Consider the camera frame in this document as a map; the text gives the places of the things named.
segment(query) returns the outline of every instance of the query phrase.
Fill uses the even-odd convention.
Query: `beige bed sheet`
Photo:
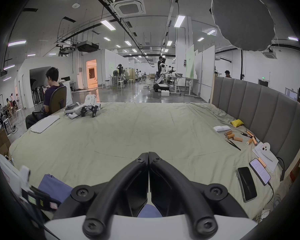
[[[223,184],[253,218],[270,200],[272,191],[263,186],[249,167],[256,155],[247,146],[247,137],[239,135],[244,126],[233,127],[233,117],[207,103],[102,103],[92,118],[69,119],[63,111],[60,119],[41,134],[30,130],[10,146],[15,166],[30,168],[30,184],[38,187],[44,174],[52,174],[71,187],[109,181],[119,170],[141,153],[156,152],[189,180],[203,184]],[[229,125],[236,136],[239,151],[225,141],[213,127]],[[256,199],[243,202],[235,170],[250,168]],[[281,169],[271,175],[276,191]]]

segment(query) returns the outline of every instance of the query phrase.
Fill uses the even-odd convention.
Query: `man in purple shirt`
[[[62,86],[62,84],[59,84],[57,82],[59,78],[59,71],[57,68],[55,67],[49,68],[46,73],[46,77],[48,78],[48,85],[50,87],[44,93],[44,101],[42,107],[43,113],[38,114],[37,117],[34,117],[32,114],[28,115],[25,118],[25,125],[27,129],[29,129],[31,126],[33,126],[36,122],[38,122],[42,118],[45,118],[49,115],[49,105],[50,105],[51,96],[56,89]]]

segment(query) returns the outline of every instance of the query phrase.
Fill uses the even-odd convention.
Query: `tweezers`
[[[238,150],[240,150],[240,151],[241,151],[241,149],[240,149],[240,148],[238,148],[238,147],[237,147],[237,145],[236,145],[235,143],[233,143],[231,140],[229,140],[229,139],[228,139],[228,141],[227,141],[227,140],[225,140],[225,141],[226,141],[226,142],[228,142],[228,141],[229,141],[229,142],[228,142],[229,144],[231,144],[232,146],[234,146],[235,148],[237,148]]]

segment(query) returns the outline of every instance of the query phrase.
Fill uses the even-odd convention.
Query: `white box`
[[[169,96],[170,92],[168,90],[162,90],[161,91],[161,96]]]

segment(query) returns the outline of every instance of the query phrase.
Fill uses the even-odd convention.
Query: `yellow cloth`
[[[237,120],[232,121],[231,124],[232,124],[234,127],[238,127],[238,126],[240,126],[240,125],[243,125],[244,123],[243,123],[240,119],[237,119]]]

